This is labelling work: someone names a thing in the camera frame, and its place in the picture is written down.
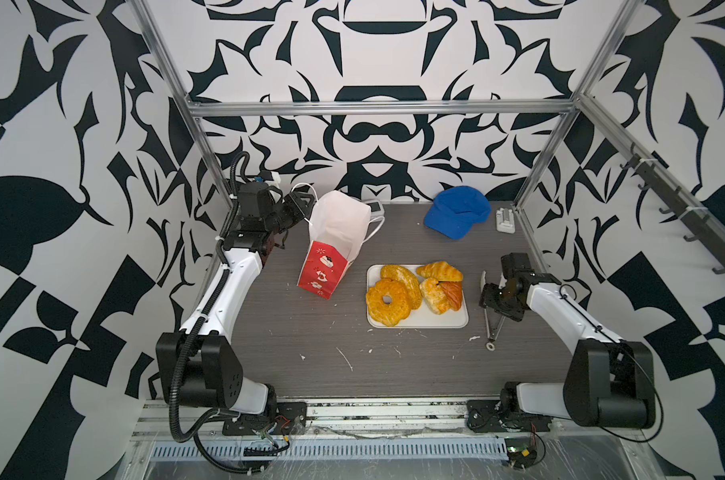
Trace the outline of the pale split fake bun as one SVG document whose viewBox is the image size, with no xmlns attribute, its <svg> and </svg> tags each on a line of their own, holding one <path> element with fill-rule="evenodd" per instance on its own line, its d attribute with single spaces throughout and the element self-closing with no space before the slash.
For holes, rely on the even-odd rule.
<svg viewBox="0 0 725 480">
<path fill-rule="evenodd" d="M 450 302 L 443 289 L 439 286 L 438 280 L 426 278 L 420 283 L 419 288 L 421 296 L 434 314 L 442 315 L 450 310 Z"/>
</svg>

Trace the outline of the red white paper bag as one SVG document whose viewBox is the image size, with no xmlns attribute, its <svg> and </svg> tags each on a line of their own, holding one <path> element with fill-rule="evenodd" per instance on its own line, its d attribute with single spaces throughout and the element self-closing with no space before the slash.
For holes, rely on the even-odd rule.
<svg viewBox="0 0 725 480">
<path fill-rule="evenodd" d="M 298 276 L 298 287 L 320 298 L 332 297 L 346 271 L 358 258 L 362 245 L 385 222 L 385 215 L 370 219 L 366 201 L 338 190 L 318 199 L 308 219 L 310 246 Z"/>
</svg>

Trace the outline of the metal white-tipped tongs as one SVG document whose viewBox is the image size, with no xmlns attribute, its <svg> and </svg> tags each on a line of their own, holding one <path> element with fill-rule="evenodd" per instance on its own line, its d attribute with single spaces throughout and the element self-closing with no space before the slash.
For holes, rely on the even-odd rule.
<svg viewBox="0 0 725 480">
<path fill-rule="evenodd" d="M 497 317 L 497 319 L 495 321 L 493 321 L 491 319 L 491 311 L 485 305 L 485 302 L 482 299 L 482 294 L 481 294 L 481 299 L 480 299 L 480 307 L 483 309 L 483 317 L 484 317 L 485 332 L 486 332 L 485 348 L 490 352 L 494 352 L 497 338 L 500 334 L 500 331 L 502 330 L 502 328 L 504 326 L 504 323 L 506 322 L 506 317 L 501 314 L 496 313 L 495 316 Z"/>
</svg>

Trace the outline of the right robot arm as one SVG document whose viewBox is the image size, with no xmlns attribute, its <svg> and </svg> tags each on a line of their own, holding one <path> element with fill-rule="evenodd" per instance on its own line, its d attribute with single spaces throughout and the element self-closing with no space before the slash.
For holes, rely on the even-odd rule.
<svg viewBox="0 0 725 480">
<path fill-rule="evenodd" d="M 479 304 L 485 313 L 520 322 L 532 312 L 571 354 L 564 382 L 504 385 L 492 414 L 501 427 L 518 429 L 533 418 L 565 419 L 604 430 L 661 424 L 663 408 L 646 345 L 625 340 L 599 323 L 560 280 L 536 271 L 526 254 L 506 254 L 500 265 L 500 282 L 482 286 Z"/>
</svg>

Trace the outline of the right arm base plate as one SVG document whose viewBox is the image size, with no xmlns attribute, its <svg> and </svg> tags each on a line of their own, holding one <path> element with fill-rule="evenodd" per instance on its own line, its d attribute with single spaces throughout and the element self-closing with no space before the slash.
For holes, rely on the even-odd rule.
<svg viewBox="0 0 725 480">
<path fill-rule="evenodd" d="M 474 433 L 548 432 L 552 418 L 512 411 L 500 400 L 466 402 L 466 427 Z"/>
</svg>

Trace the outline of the striped yellow fake croissant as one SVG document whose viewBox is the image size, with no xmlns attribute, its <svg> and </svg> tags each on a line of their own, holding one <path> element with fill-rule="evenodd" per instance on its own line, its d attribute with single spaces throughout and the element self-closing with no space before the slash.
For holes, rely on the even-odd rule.
<svg viewBox="0 0 725 480">
<path fill-rule="evenodd" d="M 463 274 L 456 267 L 446 261 L 438 261 L 418 266 L 416 274 L 425 279 L 435 279 L 438 282 L 462 282 Z"/>
</svg>

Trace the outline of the yellow fake bread roll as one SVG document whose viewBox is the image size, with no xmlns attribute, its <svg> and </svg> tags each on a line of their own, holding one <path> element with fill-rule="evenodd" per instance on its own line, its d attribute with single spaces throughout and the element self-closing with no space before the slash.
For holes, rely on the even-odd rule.
<svg viewBox="0 0 725 480">
<path fill-rule="evenodd" d="M 365 294 L 367 312 L 371 319 L 386 327 L 394 327 L 410 316 L 409 296 L 404 284 L 382 279 Z"/>
</svg>

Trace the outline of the sesame oval fake bread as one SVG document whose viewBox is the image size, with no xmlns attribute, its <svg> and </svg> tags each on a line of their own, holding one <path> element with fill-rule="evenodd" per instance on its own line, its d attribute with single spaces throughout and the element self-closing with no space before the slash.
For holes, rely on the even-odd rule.
<svg viewBox="0 0 725 480">
<path fill-rule="evenodd" d="M 407 293 L 408 304 L 411 310 L 418 310 L 422 304 L 419 282 L 414 273 L 401 265 L 384 265 L 380 271 L 381 279 L 400 282 Z"/>
</svg>

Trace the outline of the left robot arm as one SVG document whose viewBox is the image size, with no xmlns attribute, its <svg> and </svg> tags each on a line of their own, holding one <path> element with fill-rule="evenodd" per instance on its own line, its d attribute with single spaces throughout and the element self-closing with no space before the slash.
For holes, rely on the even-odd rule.
<svg viewBox="0 0 725 480">
<path fill-rule="evenodd" d="M 316 204 L 310 186 L 282 193 L 265 181 L 238 188 L 214 253 L 218 267 L 200 303 L 178 330 L 164 333 L 156 360 L 164 400 L 172 418 L 182 407 L 207 407 L 219 414 L 260 415 L 270 388 L 244 376 L 232 348 L 234 324 L 246 295 L 276 247 L 276 238 L 308 220 Z"/>
</svg>

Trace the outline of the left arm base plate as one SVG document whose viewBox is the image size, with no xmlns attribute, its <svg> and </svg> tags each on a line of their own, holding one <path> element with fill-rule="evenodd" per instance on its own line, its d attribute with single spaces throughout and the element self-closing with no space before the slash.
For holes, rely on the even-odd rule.
<svg viewBox="0 0 725 480">
<path fill-rule="evenodd" d="M 262 414 L 242 414 L 236 419 L 224 421 L 224 436 L 248 436 L 258 432 L 270 435 L 290 435 L 300 432 L 306 425 L 306 402 L 276 402 L 268 404 Z"/>
</svg>

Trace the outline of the orange fake croissant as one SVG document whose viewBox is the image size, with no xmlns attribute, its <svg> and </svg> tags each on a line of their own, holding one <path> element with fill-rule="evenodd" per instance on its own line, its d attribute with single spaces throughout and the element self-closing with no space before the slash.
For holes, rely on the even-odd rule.
<svg viewBox="0 0 725 480">
<path fill-rule="evenodd" d="M 460 281 L 458 282 L 440 282 L 439 287 L 443 291 L 448 306 L 453 311 L 460 310 L 462 304 L 463 304 L 463 292 L 462 292 L 462 283 Z"/>
</svg>

